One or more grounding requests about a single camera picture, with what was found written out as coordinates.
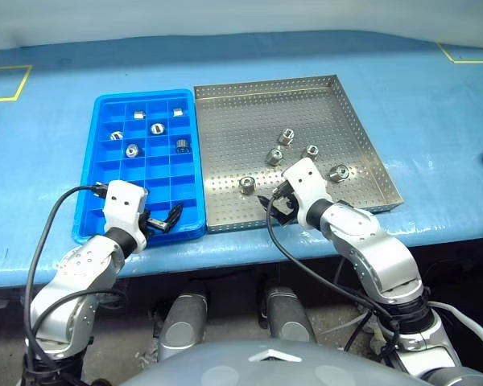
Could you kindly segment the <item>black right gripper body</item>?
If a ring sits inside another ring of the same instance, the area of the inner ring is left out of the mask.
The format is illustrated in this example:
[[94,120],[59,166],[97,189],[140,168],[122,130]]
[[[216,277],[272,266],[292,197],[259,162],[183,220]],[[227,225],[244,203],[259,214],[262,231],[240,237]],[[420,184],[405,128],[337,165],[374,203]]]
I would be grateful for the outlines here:
[[280,183],[272,192],[272,216],[297,216],[298,201],[290,183]]

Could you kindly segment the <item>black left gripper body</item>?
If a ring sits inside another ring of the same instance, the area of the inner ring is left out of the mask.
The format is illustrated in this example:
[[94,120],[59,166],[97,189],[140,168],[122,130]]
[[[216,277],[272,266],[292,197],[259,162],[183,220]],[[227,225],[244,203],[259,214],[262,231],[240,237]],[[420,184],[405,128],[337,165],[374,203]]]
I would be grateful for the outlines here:
[[138,226],[143,234],[154,234],[156,231],[166,232],[166,222],[151,218],[151,212],[147,209],[140,215]]

